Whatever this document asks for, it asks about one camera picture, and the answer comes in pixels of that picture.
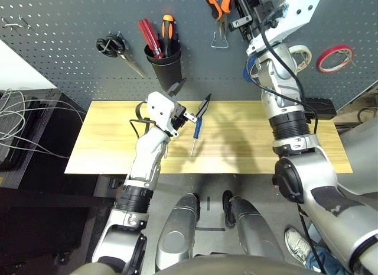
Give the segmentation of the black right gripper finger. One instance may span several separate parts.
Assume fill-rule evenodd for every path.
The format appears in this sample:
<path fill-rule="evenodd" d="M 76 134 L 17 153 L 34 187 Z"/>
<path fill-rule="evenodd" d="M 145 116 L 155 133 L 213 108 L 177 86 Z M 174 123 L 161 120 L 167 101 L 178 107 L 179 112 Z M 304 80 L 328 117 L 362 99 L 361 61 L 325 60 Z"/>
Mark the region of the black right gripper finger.
<path fill-rule="evenodd" d="M 234 0 L 234 5 L 238 11 L 240 18 L 250 15 L 250 9 L 247 4 L 247 0 Z"/>

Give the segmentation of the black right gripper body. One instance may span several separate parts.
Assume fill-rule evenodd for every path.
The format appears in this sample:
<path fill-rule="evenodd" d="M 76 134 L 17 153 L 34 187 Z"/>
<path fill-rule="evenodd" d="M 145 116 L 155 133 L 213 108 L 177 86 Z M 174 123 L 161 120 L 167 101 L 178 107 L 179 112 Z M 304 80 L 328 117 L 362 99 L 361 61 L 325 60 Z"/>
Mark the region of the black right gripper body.
<path fill-rule="evenodd" d="M 244 40 L 252 40 L 260 34 L 263 25 L 266 30 L 276 28 L 278 19 L 284 16 L 284 7 L 275 8 L 272 1 L 247 0 L 250 15 L 230 23 L 230 31 L 239 30 Z"/>

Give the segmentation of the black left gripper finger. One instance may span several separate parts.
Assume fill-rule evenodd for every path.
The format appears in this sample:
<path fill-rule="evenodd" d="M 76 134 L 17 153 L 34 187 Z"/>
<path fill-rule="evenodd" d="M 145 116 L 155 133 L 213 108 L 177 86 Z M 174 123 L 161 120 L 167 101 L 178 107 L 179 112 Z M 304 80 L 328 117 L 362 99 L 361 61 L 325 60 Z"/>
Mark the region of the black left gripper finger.
<path fill-rule="evenodd" d="M 201 118 L 205 114 L 205 112 L 206 112 L 206 110 L 208 108 L 208 105 L 210 103 L 210 99 L 211 99 L 211 93 L 209 93 L 206 96 L 206 98 L 202 101 L 202 103 L 198 107 L 198 112 L 195 115 L 197 119 Z"/>
<path fill-rule="evenodd" d="M 170 86 L 170 88 L 167 90 L 168 95 L 178 95 L 179 91 L 184 86 L 185 82 L 176 82 Z"/>

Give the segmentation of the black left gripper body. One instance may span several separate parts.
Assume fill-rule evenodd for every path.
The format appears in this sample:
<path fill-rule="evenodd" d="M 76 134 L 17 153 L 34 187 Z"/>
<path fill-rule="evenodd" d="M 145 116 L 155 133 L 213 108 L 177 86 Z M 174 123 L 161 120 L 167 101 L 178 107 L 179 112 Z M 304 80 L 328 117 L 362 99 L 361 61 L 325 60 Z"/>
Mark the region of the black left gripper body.
<path fill-rule="evenodd" d="M 180 103 L 175 104 L 173 116 L 171 118 L 171 125 L 173 129 L 178 130 L 181 128 L 187 121 L 196 123 L 197 117 L 193 114 L 187 112 L 187 108 L 181 105 Z"/>

